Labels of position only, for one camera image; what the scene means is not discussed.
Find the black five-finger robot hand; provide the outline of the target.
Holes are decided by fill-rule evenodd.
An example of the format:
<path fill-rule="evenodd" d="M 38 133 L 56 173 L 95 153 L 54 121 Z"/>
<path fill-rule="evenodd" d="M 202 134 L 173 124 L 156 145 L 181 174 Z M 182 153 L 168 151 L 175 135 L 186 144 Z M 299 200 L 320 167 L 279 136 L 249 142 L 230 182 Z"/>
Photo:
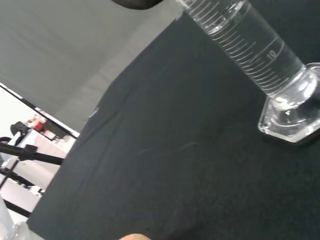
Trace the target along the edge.
<path fill-rule="evenodd" d="M 112 0 L 112 2 L 130 10 L 148 10 L 159 5 L 163 0 Z"/>

